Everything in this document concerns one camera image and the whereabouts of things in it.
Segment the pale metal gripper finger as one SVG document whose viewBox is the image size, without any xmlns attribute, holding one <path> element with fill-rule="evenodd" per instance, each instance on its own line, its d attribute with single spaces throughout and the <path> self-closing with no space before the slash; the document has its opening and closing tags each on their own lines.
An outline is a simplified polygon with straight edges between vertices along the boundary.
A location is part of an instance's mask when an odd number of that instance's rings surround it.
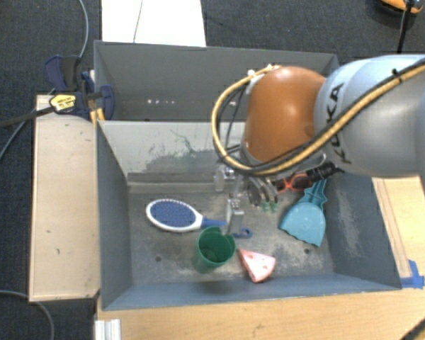
<svg viewBox="0 0 425 340">
<path fill-rule="evenodd" d="M 234 210 L 232 213 L 232 234 L 241 234 L 245 212 L 243 210 Z"/>
<path fill-rule="evenodd" d="M 230 198 L 227 200 L 227 207 L 226 207 L 226 219 L 227 219 L 227 232 L 232 233 L 232 213 L 234 210 L 239 209 L 239 201 Z"/>
</svg>

